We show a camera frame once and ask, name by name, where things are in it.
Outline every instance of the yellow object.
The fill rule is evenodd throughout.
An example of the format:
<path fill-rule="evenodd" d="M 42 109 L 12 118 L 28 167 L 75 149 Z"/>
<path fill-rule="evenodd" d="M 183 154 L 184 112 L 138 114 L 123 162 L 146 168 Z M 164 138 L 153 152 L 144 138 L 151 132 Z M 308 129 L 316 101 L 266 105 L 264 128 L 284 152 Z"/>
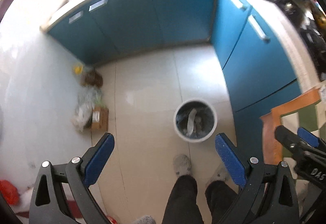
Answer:
<path fill-rule="evenodd" d="M 74 69 L 74 73 L 76 75 L 79 75 L 83 72 L 83 65 L 75 65 L 73 69 Z"/>

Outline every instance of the black pants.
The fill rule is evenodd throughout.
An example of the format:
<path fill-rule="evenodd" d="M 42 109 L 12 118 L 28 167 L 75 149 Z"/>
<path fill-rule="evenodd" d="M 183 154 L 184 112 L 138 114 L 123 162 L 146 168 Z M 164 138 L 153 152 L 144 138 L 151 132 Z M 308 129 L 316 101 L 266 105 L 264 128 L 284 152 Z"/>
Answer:
<path fill-rule="evenodd" d="M 179 177 L 171 191 L 162 224 L 203 224 L 202 215 L 196 204 L 197 182 L 190 175 Z M 205 191 L 212 224 L 218 223 L 237 197 L 226 183 L 212 182 Z"/>

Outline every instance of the blue gripper pad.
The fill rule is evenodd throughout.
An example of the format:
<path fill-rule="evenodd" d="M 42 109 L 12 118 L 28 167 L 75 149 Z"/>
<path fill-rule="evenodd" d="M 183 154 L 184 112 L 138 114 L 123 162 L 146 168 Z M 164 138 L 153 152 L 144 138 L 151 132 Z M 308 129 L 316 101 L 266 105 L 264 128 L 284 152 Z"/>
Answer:
<path fill-rule="evenodd" d="M 247 182 L 245 168 L 221 135 L 215 138 L 215 149 L 234 183 L 244 188 Z"/>
<path fill-rule="evenodd" d="M 96 183 L 114 148 L 115 138 L 109 135 L 85 167 L 84 185 L 87 188 Z"/>
<path fill-rule="evenodd" d="M 318 138 L 311 134 L 308 130 L 299 127 L 297 131 L 298 136 L 307 142 L 311 147 L 317 148 L 319 146 Z"/>

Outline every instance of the foot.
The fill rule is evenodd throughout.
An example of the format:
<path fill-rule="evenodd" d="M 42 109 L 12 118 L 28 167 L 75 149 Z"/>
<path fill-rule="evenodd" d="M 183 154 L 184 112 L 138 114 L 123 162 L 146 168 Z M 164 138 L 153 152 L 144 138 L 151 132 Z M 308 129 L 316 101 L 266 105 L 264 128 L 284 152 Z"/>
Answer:
<path fill-rule="evenodd" d="M 209 186 L 212 182 L 215 181 L 227 181 L 230 178 L 228 170 L 224 167 L 224 164 L 221 164 L 216 171 L 214 172 L 213 176 L 209 179 L 206 184 L 206 187 Z"/>
<path fill-rule="evenodd" d="M 187 155 L 180 154 L 173 159 L 173 168 L 178 177 L 191 175 L 191 162 Z"/>
<path fill-rule="evenodd" d="M 151 216 L 145 215 L 145 216 L 135 220 L 131 224 L 156 224 L 156 222 Z"/>

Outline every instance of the cardboard box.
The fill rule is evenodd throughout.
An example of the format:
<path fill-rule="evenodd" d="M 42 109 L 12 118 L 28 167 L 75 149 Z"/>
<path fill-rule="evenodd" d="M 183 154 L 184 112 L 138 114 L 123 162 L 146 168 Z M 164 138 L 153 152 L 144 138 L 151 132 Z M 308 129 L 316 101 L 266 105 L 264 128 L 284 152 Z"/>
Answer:
<path fill-rule="evenodd" d="M 107 132 L 109 129 L 109 109 L 95 106 L 93 110 L 92 131 Z"/>

